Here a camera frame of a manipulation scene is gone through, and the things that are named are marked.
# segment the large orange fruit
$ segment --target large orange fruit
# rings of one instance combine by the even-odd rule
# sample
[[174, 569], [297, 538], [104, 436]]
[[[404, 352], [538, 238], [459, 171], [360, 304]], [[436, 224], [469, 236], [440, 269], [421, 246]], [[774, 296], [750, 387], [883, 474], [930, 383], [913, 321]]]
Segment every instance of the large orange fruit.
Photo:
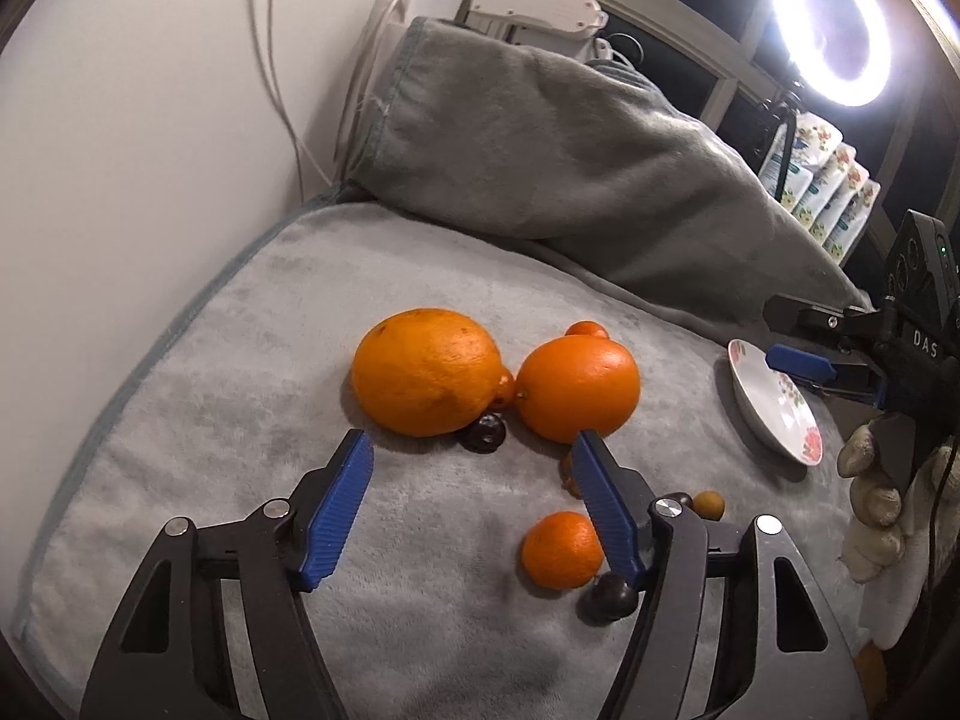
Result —
[[562, 336], [534, 349], [517, 373], [515, 408], [534, 433], [571, 443], [593, 428], [606, 436], [640, 402], [640, 371], [609, 338]]
[[527, 531], [520, 562], [541, 587], [570, 590], [596, 576], [603, 565], [603, 549], [589, 517], [554, 512]]
[[384, 319], [364, 336], [350, 382], [378, 425], [425, 437], [477, 419], [496, 395], [502, 373], [493, 338], [473, 319], [418, 308]]

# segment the white glove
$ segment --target white glove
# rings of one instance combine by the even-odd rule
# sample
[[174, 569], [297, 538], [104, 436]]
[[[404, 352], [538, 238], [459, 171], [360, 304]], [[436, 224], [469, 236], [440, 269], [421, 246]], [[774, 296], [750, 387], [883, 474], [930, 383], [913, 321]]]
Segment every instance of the white glove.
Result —
[[[917, 608], [928, 571], [930, 512], [952, 441], [951, 437], [946, 445], [934, 450], [902, 501], [893, 481], [877, 463], [874, 437], [867, 425], [854, 431], [837, 456], [840, 476], [853, 477], [853, 517], [840, 560], [853, 581], [866, 584], [860, 624], [870, 631], [881, 650], [896, 644]], [[937, 509], [938, 579], [949, 565], [958, 531], [960, 457], [953, 463]]]

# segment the gray blanket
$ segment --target gray blanket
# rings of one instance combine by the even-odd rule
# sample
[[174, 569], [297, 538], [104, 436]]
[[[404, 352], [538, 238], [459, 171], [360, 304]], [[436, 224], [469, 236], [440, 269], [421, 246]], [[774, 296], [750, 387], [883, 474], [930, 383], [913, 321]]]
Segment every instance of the gray blanket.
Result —
[[419, 19], [353, 177], [668, 322], [766, 346], [776, 292], [862, 298], [741, 157], [640, 74]]
[[[827, 461], [804, 470], [749, 433], [733, 404], [723, 348], [636, 305], [723, 338], [734, 329], [745, 335], [757, 330], [748, 307], [758, 309], [767, 286], [772, 292], [799, 284], [820, 300], [847, 302], [853, 297], [848, 282], [829, 260], [821, 263], [802, 230], [791, 234], [789, 217], [752, 191], [745, 167], [712, 135], [669, 109], [658, 93], [589, 69], [568, 71], [584, 74], [587, 88], [613, 86], [621, 136], [629, 134], [630, 121], [651, 138], [648, 151], [640, 152], [644, 139], [607, 143], [608, 149], [640, 153], [641, 165], [628, 170], [624, 157], [620, 178], [611, 183], [610, 165], [598, 162], [593, 190], [584, 180], [589, 161], [577, 157], [578, 191], [596, 194], [559, 191], [563, 184], [552, 172], [562, 166], [550, 149], [527, 152], [523, 170], [510, 167], [511, 153], [522, 156], [521, 142], [548, 136], [542, 118], [530, 137], [517, 127], [510, 143], [484, 136], [476, 151], [442, 151], [429, 121], [448, 127], [454, 141], [467, 138], [426, 93], [422, 76], [430, 62], [416, 47], [433, 33], [440, 41], [431, 47], [435, 62], [453, 71], [454, 59], [443, 50], [443, 41], [454, 40], [449, 30], [421, 23], [412, 32], [395, 86], [384, 98], [387, 116], [374, 125], [355, 177], [392, 205], [464, 229], [514, 234], [512, 215], [515, 242], [549, 239], [549, 247], [536, 245], [536, 253], [568, 266], [589, 286], [553, 266], [373, 203], [330, 206], [339, 191], [252, 245], [184, 310], [107, 406], [37, 541], [17, 632], [69, 704], [78, 704], [113, 610], [168, 518], [186, 514], [203, 526], [244, 517], [269, 497], [289, 493], [306, 470], [325, 463], [345, 429], [359, 426], [370, 430], [376, 445], [371, 488], [340, 567], [306, 599], [350, 715], [580, 720], [597, 713], [632, 621], [589, 628], [574, 614], [576, 593], [538, 592], [515, 568], [517, 546], [534, 522], [557, 509], [583, 510], [560, 488], [563, 448], [515, 420], [505, 445], [486, 457], [450, 439], [402, 439], [371, 425], [346, 384], [363, 333], [389, 314], [425, 305], [482, 322], [513, 370], [575, 320], [606, 325], [634, 353], [644, 379], [640, 406], [608, 440], [613, 453], [641, 470], [654, 490], [720, 490], [733, 522], [746, 523], [759, 512], [779, 515], [848, 642], [858, 642], [859, 591], [837, 560], [848, 519], [847, 486], [829, 461], [840, 442], [823, 405], [812, 404]], [[463, 37], [474, 45], [472, 36]], [[476, 45], [481, 53], [501, 52], [486, 41]], [[558, 122], [575, 125], [551, 85], [563, 82], [559, 66], [550, 57], [521, 53], [544, 75], [520, 73], [510, 83], [535, 81], [526, 96], [552, 98]], [[488, 79], [487, 86], [508, 80], [504, 74], [500, 84]], [[442, 94], [443, 79], [435, 81]], [[401, 104], [411, 89], [421, 95], [420, 121], [413, 105]], [[569, 98], [571, 90], [565, 94]], [[590, 94], [597, 104], [603, 100], [597, 90]], [[514, 89], [509, 97], [520, 104], [525, 95]], [[501, 117], [505, 109], [491, 103], [487, 119]], [[494, 124], [481, 118], [475, 126], [488, 133]], [[427, 139], [434, 158], [416, 152], [415, 137]], [[553, 138], [558, 148], [563, 138]], [[507, 172], [495, 175], [488, 173], [496, 167], [490, 152], [498, 149], [497, 169], [506, 166]], [[571, 140], [565, 153], [574, 151]], [[672, 151], [688, 153], [692, 162]], [[602, 153], [608, 151], [599, 149], [597, 159]], [[454, 158], [456, 166], [446, 161]], [[726, 162], [728, 171], [708, 170], [714, 160]], [[474, 161], [481, 167], [474, 170]], [[650, 162], [646, 172], [644, 162]], [[431, 170], [450, 182], [445, 193]], [[572, 169], [564, 175], [576, 178]], [[631, 176], [645, 179], [635, 184]], [[675, 191], [673, 181], [685, 182], [696, 202]], [[534, 194], [518, 190], [517, 182]], [[715, 213], [717, 203], [736, 210], [737, 193], [741, 215]], [[730, 242], [731, 250], [711, 240]], [[784, 265], [752, 272], [752, 261], [771, 264], [777, 247], [791, 253], [798, 271]], [[667, 258], [660, 271], [659, 257]], [[749, 288], [741, 290], [741, 283]], [[224, 592], [232, 598], [236, 588]], [[717, 587], [707, 595], [687, 717], [702, 709], [712, 669]], [[229, 627], [244, 709], [261, 717], [235, 604]]]

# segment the floral plate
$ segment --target floral plate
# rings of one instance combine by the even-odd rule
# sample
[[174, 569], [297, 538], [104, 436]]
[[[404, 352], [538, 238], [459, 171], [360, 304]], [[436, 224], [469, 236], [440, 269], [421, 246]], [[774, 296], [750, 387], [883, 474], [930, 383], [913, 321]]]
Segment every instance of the floral plate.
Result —
[[816, 466], [824, 447], [817, 420], [789, 376], [770, 370], [766, 355], [747, 341], [727, 344], [733, 393], [751, 430], [771, 449], [804, 466]]

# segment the illuminated ring light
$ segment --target illuminated ring light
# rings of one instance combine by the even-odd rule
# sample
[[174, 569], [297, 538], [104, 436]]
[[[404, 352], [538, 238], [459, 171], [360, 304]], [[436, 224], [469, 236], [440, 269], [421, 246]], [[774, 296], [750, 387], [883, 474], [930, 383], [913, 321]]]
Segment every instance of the illuminated ring light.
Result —
[[877, 98], [890, 76], [890, 35], [876, 0], [853, 0], [867, 26], [867, 65], [856, 79], [842, 79], [824, 61], [805, 0], [773, 0], [776, 21], [790, 58], [803, 79], [828, 100], [841, 105], [866, 105]]

